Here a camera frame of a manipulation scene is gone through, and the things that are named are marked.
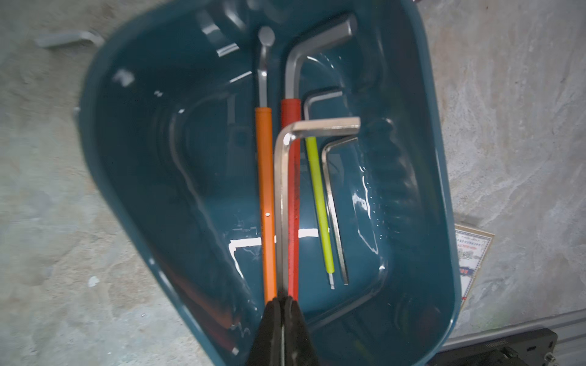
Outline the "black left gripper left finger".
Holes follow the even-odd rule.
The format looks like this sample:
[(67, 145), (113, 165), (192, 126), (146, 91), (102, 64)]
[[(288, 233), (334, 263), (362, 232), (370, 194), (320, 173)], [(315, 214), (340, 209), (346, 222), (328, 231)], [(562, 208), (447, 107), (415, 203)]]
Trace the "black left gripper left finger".
[(246, 366), (279, 366), (282, 346), (282, 308), (277, 297), (267, 303)]

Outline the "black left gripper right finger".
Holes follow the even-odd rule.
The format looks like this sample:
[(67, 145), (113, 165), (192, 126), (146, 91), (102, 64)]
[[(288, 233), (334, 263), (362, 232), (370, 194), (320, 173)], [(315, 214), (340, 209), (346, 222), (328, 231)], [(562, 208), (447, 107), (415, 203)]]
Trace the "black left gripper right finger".
[(319, 365), (305, 318), (297, 300), (282, 298), (282, 361), (284, 365)]

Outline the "red sleeved hex key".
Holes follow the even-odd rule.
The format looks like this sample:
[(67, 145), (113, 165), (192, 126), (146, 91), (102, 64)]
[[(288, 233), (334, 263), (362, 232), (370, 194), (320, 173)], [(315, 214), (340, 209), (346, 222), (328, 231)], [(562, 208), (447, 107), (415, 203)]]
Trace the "red sleeved hex key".
[[(322, 32), (306, 37), (292, 47), (285, 64), (285, 98), (281, 102), (282, 127), (302, 119), (299, 83), (306, 57), (348, 41), (356, 31), (356, 17), (348, 13), (323, 26)], [(288, 160), (288, 294), (295, 300), (298, 299), (299, 290), (300, 149), (301, 143), (294, 142), (290, 147)]]

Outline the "green sleeved hex key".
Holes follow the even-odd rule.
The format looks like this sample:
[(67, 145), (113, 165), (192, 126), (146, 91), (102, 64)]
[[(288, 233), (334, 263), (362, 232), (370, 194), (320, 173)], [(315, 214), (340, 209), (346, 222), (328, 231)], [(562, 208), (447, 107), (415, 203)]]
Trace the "green sleeved hex key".
[[(323, 91), (321, 93), (316, 93), (307, 97), (303, 107), (305, 120), (310, 119), (309, 110), (311, 108), (311, 105), (313, 105), (315, 102), (333, 99), (341, 95), (342, 91), (340, 91), (339, 89), (333, 89), (331, 91)], [(317, 224), (322, 252), (324, 256), (325, 268), (328, 274), (328, 281), (331, 290), (334, 290), (334, 257), (332, 253), (329, 221), (327, 218), (327, 206), (324, 198), (324, 188), (322, 174), (320, 170), (320, 160), (318, 157), (317, 139), (315, 137), (306, 138), (305, 146), (308, 157), (309, 169), (311, 173), (311, 183), (314, 193), (314, 204), (317, 215)]]

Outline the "orange sleeved hex key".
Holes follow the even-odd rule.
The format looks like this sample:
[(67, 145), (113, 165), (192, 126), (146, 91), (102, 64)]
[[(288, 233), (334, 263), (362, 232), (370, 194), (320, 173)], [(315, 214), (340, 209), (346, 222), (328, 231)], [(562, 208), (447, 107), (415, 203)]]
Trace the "orange sleeved hex key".
[(256, 149), (262, 229), (262, 269), (265, 302), (277, 296), (276, 238), (274, 220), (273, 116), (268, 103), (268, 55), (276, 40), (268, 26), (259, 29), (259, 62), (256, 71), (259, 106), (255, 108)]

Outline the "large bare steel hex key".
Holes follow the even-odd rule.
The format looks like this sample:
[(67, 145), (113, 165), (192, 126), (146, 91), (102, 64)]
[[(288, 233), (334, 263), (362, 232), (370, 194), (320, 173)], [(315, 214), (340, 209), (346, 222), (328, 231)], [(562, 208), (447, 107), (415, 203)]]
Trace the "large bare steel hex key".
[(276, 281), (278, 297), (288, 297), (288, 167), (290, 148), (306, 137), (335, 137), (359, 132), (359, 117), (301, 120), (283, 128), (274, 152), (274, 197), (276, 225)]

